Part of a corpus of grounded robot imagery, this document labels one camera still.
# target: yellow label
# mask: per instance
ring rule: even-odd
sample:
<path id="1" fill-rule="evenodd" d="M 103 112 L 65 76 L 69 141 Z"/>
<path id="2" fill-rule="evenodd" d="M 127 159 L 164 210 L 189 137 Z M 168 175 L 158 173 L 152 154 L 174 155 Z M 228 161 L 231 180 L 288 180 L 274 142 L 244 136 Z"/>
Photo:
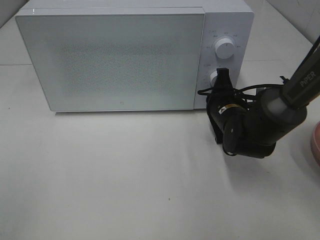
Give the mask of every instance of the yellow label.
<path id="1" fill-rule="evenodd" d="M 220 108 L 219 113 L 222 114 L 225 110 L 230 109 L 230 108 L 242 108 L 243 109 L 242 106 L 232 103 L 232 104 L 228 104 L 228 105 L 225 105 L 222 108 Z"/>

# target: power knob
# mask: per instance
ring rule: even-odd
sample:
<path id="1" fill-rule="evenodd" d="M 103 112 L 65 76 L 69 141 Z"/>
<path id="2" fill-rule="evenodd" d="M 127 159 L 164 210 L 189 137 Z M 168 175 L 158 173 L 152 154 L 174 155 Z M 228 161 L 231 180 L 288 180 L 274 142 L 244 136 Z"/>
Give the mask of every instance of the power knob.
<path id="1" fill-rule="evenodd" d="M 226 36 L 217 41 L 214 48 L 215 54 L 218 58 L 228 59 L 235 53 L 235 42 L 233 39 Z"/>
<path id="2" fill-rule="evenodd" d="M 214 71 L 213 73 L 210 74 L 210 79 L 209 80 L 210 80 L 211 87 L 213 87 L 215 85 L 217 77 L 218 77 L 217 71 Z"/>

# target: white wall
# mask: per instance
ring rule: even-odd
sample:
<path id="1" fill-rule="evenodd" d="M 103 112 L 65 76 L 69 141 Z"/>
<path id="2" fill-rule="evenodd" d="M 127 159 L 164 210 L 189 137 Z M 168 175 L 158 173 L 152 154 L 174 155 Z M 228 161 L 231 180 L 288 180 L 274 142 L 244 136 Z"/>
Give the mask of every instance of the white wall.
<path id="1" fill-rule="evenodd" d="M 6 23 L 27 0 L 0 0 L 0 28 Z"/>
<path id="2" fill-rule="evenodd" d="M 312 43 L 320 35 L 320 0 L 268 0 Z"/>

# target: black cable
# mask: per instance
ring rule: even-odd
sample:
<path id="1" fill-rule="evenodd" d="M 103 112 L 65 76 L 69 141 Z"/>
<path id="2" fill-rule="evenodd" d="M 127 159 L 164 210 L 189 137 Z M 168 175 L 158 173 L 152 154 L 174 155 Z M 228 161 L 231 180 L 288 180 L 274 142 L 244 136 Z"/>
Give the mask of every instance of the black cable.
<path id="1" fill-rule="evenodd" d="M 237 154 L 234 154 L 234 153 L 229 153 L 225 150 L 224 146 L 222 145 L 222 150 L 224 151 L 224 153 L 228 156 L 231 156 L 231 157 L 234 157 L 234 156 L 237 156 Z"/>
<path id="2" fill-rule="evenodd" d="M 252 86 L 247 86 L 247 87 L 244 87 L 242 89 L 236 89 L 236 88 L 233 88 L 232 91 L 234 94 L 238 94 L 238 93 L 242 93 L 244 91 L 247 91 L 247 90 L 251 90 L 251 89 L 258 89 L 258 88 L 280 88 L 282 87 L 283 84 L 258 84 L 258 85 L 252 85 Z M 206 89 L 202 89 L 202 90 L 199 90 L 197 93 L 201 96 L 210 96 L 211 94 L 214 94 L 214 95 L 218 95 L 218 94 L 226 94 L 226 91 L 222 91 L 222 92 L 219 92 L 219 93 L 209 93 L 208 91 L 210 90 L 213 90 L 214 87 L 209 87 L 209 88 L 206 88 Z"/>
<path id="3" fill-rule="evenodd" d="M 239 90 L 236 90 L 237 93 L 241 93 L 247 90 L 251 89 L 259 89 L 259 88 L 281 88 L 283 84 L 258 84 L 258 85 L 252 85 L 252 86 L 247 86 L 244 88 L 241 88 Z"/>
<path id="4" fill-rule="evenodd" d="M 243 99 L 243 100 L 245 100 L 245 101 L 247 101 L 247 100 L 253 100 L 253 101 L 259 100 L 259 96 L 244 94 L 243 92 L 235 93 L 235 94 L 234 94 L 234 98 L 236 98 L 236 99 Z"/>

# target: timer knob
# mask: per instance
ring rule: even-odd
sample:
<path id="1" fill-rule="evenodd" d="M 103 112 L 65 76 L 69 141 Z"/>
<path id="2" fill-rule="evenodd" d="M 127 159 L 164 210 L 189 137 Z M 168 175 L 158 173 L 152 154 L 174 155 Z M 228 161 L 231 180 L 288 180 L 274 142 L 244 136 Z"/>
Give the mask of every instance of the timer knob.
<path id="1" fill-rule="evenodd" d="M 215 54 L 220 59 L 228 59 L 231 58 L 235 53 L 235 42 L 230 37 L 226 36 L 221 38 L 214 45 Z"/>

